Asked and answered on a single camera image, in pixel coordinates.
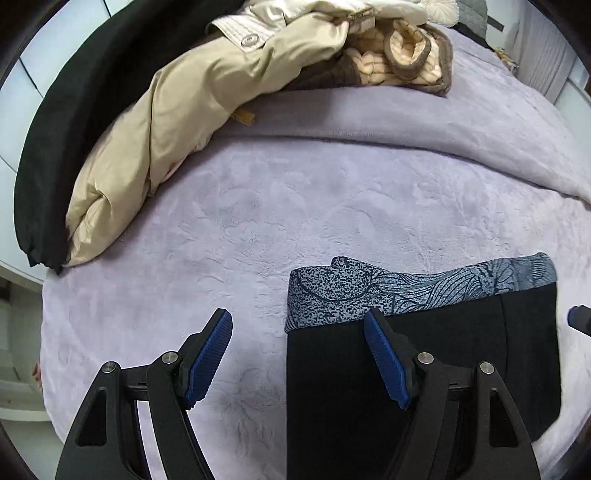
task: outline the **metal screw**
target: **metal screw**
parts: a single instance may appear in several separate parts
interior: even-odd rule
[[[178,354],[177,352],[166,352],[163,356],[162,356],[162,361],[167,364],[173,364],[178,360]]]
[[[489,362],[482,362],[480,364],[480,370],[482,370],[482,373],[490,375],[495,371],[495,367],[493,366],[493,364],[490,364]]]
[[[117,364],[115,362],[107,362],[101,368],[100,371],[104,374],[110,374],[113,370],[117,368]]]
[[[429,365],[433,363],[433,360],[435,360],[433,358],[433,355],[431,355],[429,352],[421,352],[420,354],[417,355],[418,361],[421,362],[423,365]]]

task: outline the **gray pillow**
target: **gray pillow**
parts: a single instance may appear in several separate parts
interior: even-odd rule
[[[463,23],[479,37],[486,38],[486,0],[457,0],[457,6],[460,8],[459,23]]]

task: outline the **black pants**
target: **black pants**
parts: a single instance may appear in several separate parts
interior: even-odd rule
[[[493,363],[532,441],[558,417],[556,284],[387,318],[445,364]],[[363,322],[289,333],[289,480],[381,479],[409,421],[388,397]]]

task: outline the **lavender blanket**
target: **lavender blanket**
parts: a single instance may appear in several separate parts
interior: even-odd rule
[[[284,479],[293,269],[342,255],[437,273],[544,251],[559,279],[563,400],[534,449],[542,472],[557,462],[591,413],[591,338],[566,323],[572,305],[591,305],[591,161],[541,95],[448,35],[448,98],[397,87],[260,98],[257,123],[225,126],[103,255],[48,275],[41,365],[62,439],[102,363],[151,362],[224,307],[233,338],[191,422],[217,478]],[[140,417],[163,479],[146,406]]]

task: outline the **blue gripper pad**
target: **blue gripper pad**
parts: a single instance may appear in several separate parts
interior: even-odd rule
[[[406,410],[412,400],[407,388],[407,372],[371,311],[365,314],[363,331],[388,395]]]
[[[572,328],[591,336],[591,309],[585,305],[569,310],[567,321]]]
[[[184,396],[188,408],[205,397],[232,336],[232,315],[225,312],[201,348],[189,375]]]

